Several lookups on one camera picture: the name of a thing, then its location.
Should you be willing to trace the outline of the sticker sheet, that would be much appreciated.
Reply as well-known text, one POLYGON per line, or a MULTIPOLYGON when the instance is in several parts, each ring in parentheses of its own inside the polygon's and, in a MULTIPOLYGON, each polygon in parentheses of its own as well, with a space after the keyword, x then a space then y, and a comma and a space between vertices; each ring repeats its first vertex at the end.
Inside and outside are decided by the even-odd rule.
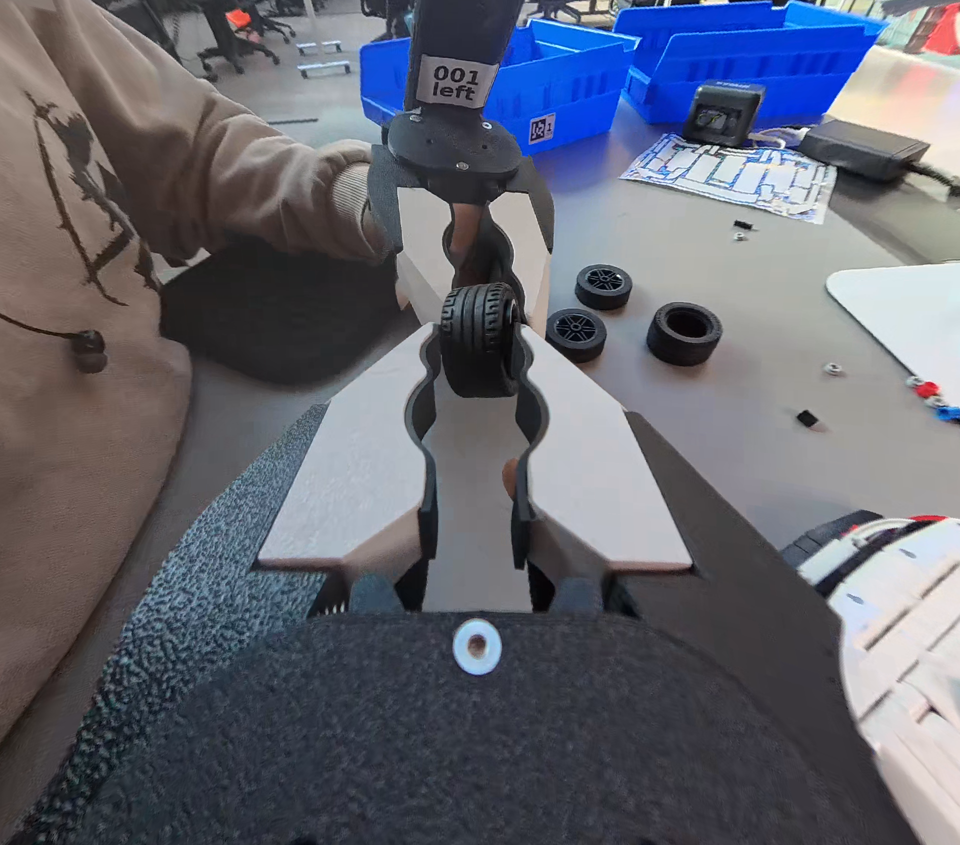
POLYGON ((782 145, 724 148, 666 133, 620 179, 822 225, 837 168, 782 145))

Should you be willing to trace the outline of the blue plastic storage bin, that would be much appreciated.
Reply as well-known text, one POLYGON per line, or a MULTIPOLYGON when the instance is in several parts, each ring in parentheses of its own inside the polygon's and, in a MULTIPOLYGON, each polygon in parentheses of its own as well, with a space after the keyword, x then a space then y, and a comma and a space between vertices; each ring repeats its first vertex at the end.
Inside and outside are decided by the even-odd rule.
POLYGON ((681 124, 708 81, 761 86, 757 124, 822 119, 887 22, 793 0, 632 8, 615 34, 638 39, 622 90, 650 124, 681 124))

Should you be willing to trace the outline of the person in beige hoodie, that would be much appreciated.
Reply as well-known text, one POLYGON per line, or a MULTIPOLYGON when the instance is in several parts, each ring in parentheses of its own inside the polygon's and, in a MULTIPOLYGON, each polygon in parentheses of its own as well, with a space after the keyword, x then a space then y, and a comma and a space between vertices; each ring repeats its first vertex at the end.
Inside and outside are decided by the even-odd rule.
POLYGON ((96 330, 108 363, 81 373, 65 341, 2 321, 3 739, 154 504, 190 389, 151 234, 182 134, 164 82, 194 76, 91 0, 51 5, 2 4, 2 312, 96 330))

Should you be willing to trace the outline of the black wired earphone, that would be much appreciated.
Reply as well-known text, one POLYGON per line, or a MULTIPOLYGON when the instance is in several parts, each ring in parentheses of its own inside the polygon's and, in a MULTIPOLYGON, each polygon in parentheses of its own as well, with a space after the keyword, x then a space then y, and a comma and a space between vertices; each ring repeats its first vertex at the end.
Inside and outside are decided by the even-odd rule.
POLYGON ((108 365, 107 346, 104 336, 96 329, 81 331, 56 331, 18 321, 1 313, 1 321, 32 335, 42 335, 62 340, 69 345, 70 354, 77 370, 86 375, 100 374, 108 365))

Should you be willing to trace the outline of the red seat office chair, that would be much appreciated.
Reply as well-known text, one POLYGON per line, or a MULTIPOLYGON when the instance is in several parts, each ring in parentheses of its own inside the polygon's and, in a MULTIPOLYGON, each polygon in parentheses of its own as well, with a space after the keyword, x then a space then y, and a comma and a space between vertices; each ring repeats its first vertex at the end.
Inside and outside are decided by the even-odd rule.
POLYGON ((266 56, 274 66, 281 64, 280 56, 262 42, 266 27, 257 0, 202 0, 200 9, 215 42, 197 53, 209 82, 218 81, 212 59, 225 60, 237 74, 245 72, 242 59, 255 54, 266 56))

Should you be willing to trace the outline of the person's left hand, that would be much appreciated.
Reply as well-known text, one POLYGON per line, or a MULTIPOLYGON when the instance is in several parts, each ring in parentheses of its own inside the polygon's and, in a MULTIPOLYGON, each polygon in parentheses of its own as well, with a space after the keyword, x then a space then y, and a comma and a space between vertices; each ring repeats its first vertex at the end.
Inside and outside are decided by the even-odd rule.
POLYGON ((453 268, 451 288, 484 285, 491 280, 495 254, 489 237, 487 205, 453 203, 452 227, 446 246, 453 268))

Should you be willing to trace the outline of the stack of red blue crates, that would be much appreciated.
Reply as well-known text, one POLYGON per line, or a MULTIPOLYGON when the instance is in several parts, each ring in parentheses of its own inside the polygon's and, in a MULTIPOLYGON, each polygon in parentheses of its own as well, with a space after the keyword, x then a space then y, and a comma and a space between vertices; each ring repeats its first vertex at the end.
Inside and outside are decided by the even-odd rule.
POLYGON ((959 55, 959 3, 953 2, 930 9, 924 17, 920 51, 941 57, 959 55))

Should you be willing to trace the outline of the black textured pad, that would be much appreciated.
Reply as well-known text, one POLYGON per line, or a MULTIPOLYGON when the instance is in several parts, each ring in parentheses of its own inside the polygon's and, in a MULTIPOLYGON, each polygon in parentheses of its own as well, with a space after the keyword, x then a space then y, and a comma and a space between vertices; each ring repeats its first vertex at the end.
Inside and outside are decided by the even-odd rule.
POLYGON ((242 239, 161 288, 160 333, 252 380, 316 384, 413 334, 392 258, 287 253, 242 239))

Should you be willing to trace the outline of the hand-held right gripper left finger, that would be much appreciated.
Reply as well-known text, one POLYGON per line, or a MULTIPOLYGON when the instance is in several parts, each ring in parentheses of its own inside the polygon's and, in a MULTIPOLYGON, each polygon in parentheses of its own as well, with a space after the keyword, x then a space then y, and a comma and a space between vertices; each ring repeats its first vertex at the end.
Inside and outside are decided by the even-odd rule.
POLYGON ((436 557, 436 463, 424 439, 439 371, 438 325, 427 323, 330 399, 259 566, 397 581, 436 557))

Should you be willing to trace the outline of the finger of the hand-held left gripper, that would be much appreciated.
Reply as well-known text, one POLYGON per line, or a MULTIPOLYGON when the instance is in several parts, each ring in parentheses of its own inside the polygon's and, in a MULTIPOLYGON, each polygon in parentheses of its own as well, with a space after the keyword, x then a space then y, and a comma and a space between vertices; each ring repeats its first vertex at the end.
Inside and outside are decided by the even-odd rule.
POLYGON ((488 283, 510 286, 534 333, 546 336, 551 251, 526 192, 507 191, 484 217, 484 271, 488 283))
POLYGON ((397 190, 402 247, 395 257, 398 296, 424 326, 438 324, 455 268, 446 245, 451 206, 426 189, 397 190))

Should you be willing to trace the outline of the black power adapter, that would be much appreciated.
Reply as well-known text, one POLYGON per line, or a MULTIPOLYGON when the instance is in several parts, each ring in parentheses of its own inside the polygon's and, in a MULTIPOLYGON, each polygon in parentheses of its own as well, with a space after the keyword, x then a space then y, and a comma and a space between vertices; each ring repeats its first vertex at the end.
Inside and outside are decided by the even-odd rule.
POLYGON ((879 184, 893 184, 922 162, 930 143, 839 119, 807 129, 797 152, 879 184))

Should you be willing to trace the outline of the black rubber toy tyre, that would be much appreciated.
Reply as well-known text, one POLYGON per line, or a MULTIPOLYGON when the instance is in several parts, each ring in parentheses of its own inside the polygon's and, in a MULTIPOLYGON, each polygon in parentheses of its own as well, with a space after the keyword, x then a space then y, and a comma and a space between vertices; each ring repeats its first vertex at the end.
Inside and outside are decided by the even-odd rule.
POLYGON ((548 344, 564 355, 568 360, 576 364, 584 364, 592 362, 602 355, 607 342, 607 329, 605 323, 593 311, 582 308, 565 308, 552 313, 548 317, 544 338, 548 344), (588 344, 578 346, 570 345, 559 340, 554 332, 553 324, 558 313, 564 313, 565 311, 574 311, 592 317, 598 325, 599 335, 597 338, 588 344))
POLYGON ((578 301, 581 302, 585 307, 594 311, 616 311, 622 309, 628 304, 632 290, 633 281, 629 273, 627 273, 624 269, 609 263, 596 263, 583 267, 577 274, 574 286, 574 293, 578 301), (621 271, 624 279, 624 285, 617 291, 610 292, 596 291, 586 286, 583 278, 584 270, 598 265, 613 267, 621 271))
POLYGON ((713 355, 723 335, 718 316, 702 305, 672 301, 661 306, 646 335, 651 354, 676 367, 697 367, 713 355))
POLYGON ((443 371, 463 399, 506 399, 517 394, 514 338, 521 312, 505 282, 462 286, 443 301, 438 341, 443 371))

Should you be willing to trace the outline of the white book stand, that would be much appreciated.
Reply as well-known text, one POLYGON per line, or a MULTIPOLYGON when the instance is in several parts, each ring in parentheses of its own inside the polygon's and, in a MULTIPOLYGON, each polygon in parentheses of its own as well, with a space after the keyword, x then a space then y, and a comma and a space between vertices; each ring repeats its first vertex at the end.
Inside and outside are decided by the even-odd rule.
POLYGON ((910 376, 959 405, 959 263, 838 271, 825 290, 910 376))

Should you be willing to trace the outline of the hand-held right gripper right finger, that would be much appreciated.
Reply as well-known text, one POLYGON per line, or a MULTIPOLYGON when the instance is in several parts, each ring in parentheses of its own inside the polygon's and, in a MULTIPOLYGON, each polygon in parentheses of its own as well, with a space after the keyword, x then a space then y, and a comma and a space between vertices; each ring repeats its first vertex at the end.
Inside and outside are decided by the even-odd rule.
POLYGON ((569 577, 682 574, 690 551, 627 413, 528 325, 517 327, 513 565, 569 577))

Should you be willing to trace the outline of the toy brick race car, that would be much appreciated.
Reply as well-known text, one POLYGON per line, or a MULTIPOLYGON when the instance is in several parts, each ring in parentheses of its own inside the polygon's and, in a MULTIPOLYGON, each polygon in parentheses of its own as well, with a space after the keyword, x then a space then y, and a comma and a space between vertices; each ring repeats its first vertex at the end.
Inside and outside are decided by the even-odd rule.
POLYGON ((920 843, 959 842, 959 520, 860 510, 781 556, 841 623, 846 703, 920 843))

